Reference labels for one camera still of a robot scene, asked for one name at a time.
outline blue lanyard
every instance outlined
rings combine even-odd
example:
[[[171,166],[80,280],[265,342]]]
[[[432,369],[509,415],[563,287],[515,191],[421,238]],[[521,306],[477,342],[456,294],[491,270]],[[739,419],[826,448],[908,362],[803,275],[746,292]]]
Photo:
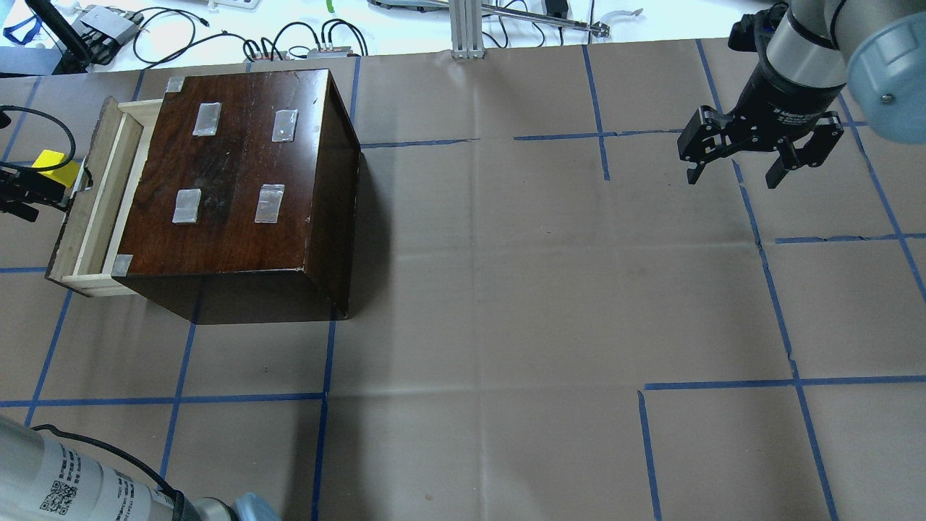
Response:
[[[22,40],[18,39],[16,36],[13,36],[13,32],[15,32],[17,29],[23,27],[24,25],[26,25],[27,23],[33,20],[35,20],[35,24],[32,25],[32,28],[29,29],[29,32],[26,32],[26,35],[22,37]],[[9,40],[10,42],[13,42],[14,44],[25,45],[31,42],[32,39],[35,38],[35,35],[38,34],[41,29],[42,29],[42,21],[39,19],[39,17],[32,15],[31,18],[25,19],[21,21],[20,23],[14,25],[13,27],[5,27],[3,29],[3,35],[4,37],[7,38],[7,40]]]

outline white surface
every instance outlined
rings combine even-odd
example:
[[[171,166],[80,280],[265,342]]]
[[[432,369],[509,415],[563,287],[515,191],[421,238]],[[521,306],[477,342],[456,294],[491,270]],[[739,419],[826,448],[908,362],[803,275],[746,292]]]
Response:
[[[263,0],[253,10],[219,6],[217,12],[209,12],[206,0],[109,0],[105,4],[124,9],[166,6],[193,11],[210,22],[208,28],[196,28],[197,39],[223,30],[253,40],[259,40],[261,36],[272,39],[282,26],[291,21],[303,21],[318,31],[324,20],[342,18],[363,31],[372,55],[435,52],[450,48],[450,19],[446,11],[419,13],[403,8],[383,9],[369,5],[366,0],[332,1],[335,9],[333,15],[328,13],[325,2],[321,0]],[[543,0],[526,1],[532,12],[543,12]],[[588,21],[592,14],[592,2],[571,0],[570,17]],[[84,0],[81,4],[88,6],[91,3],[92,0]],[[611,36],[607,39],[593,38],[593,43],[723,37],[730,33],[731,25],[743,13],[756,12],[770,4],[768,0],[594,0],[592,21],[605,17],[604,22],[611,26]],[[637,8],[644,10],[637,18],[607,16],[615,10]],[[18,23],[30,15],[23,0],[17,0],[4,26]],[[483,30],[503,44],[504,36],[497,20],[496,17],[486,19]],[[541,27],[546,34],[546,45],[558,44],[557,31],[553,27]],[[541,43],[540,34],[530,22],[510,20],[506,22],[506,28],[512,46],[528,47]],[[190,24],[180,17],[159,17],[148,29],[149,32],[144,33],[138,43],[139,54],[148,59],[159,59],[189,40]],[[588,35],[584,32],[564,31],[564,39],[566,44],[584,44],[588,42]],[[334,42],[352,45],[357,51],[356,40],[343,26],[336,30]],[[494,46],[488,39],[485,42],[486,47]],[[47,38],[41,43],[45,46],[53,45]],[[10,42],[4,39],[2,44]],[[284,34],[278,47],[286,49],[299,44],[314,47],[308,30],[293,27]],[[217,38],[191,49],[164,67],[240,62],[244,60],[241,47],[237,38]],[[96,66],[94,70],[135,70],[144,66],[132,54],[131,48],[127,47],[119,52],[113,63],[106,67]]]

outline wooden drawer box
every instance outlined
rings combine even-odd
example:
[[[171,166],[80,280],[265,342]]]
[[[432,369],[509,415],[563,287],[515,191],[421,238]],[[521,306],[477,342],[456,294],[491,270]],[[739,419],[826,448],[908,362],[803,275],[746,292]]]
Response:
[[[199,116],[203,104],[220,107],[218,124],[214,134],[194,135],[204,121],[208,126]],[[131,105],[118,109],[134,118]],[[281,126],[292,122],[291,113],[277,114],[284,109],[297,110],[291,141],[273,139],[292,130]],[[120,129],[126,126],[134,129],[131,122]],[[346,316],[360,147],[329,71],[189,77],[179,92],[165,94],[153,132],[140,127],[137,152],[122,161],[131,164],[124,193],[115,197],[120,189],[113,184],[105,187],[108,195],[97,194],[121,201],[107,207],[113,222],[105,253],[82,248],[84,256],[92,250],[99,258],[85,264],[100,273],[59,282],[68,286],[74,274],[92,274],[110,284],[108,294],[118,293],[105,282],[109,277],[197,324]],[[101,122],[97,134],[103,129]],[[133,136],[123,139],[130,148]],[[118,177],[112,173],[105,175]],[[184,220],[178,194],[191,190],[198,201]],[[71,213],[77,208],[75,199]],[[62,261],[66,232],[50,275]],[[106,226],[95,232],[106,236]],[[85,244],[92,234],[84,232]]]

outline cardboard surface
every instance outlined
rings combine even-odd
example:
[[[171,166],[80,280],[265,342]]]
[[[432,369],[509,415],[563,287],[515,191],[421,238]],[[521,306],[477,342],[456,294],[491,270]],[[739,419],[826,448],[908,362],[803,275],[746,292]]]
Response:
[[[721,41],[334,60],[368,167],[356,314],[191,328],[0,271],[0,413],[176,413],[139,424],[148,463],[284,519],[917,518],[926,148],[862,122],[776,190],[761,154],[689,186],[701,49],[729,109],[754,57]],[[10,268],[54,243],[27,230]]]

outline yellow object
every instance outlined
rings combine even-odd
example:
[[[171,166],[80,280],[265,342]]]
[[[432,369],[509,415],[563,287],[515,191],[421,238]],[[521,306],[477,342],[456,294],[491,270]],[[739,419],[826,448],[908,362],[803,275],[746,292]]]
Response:
[[[43,150],[42,153],[39,154],[39,158],[36,159],[32,164],[32,167],[42,168],[55,166],[63,161],[66,157],[67,156],[61,152],[55,152],[54,150]],[[77,181],[77,170],[79,169],[80,167],[78,164],[74,161],[71,161],[57,170],[42,171],[39,173],[53,181],[57,181],[58,183],[63,184],[67,188],[71,188],[74,186],[74,182]]]

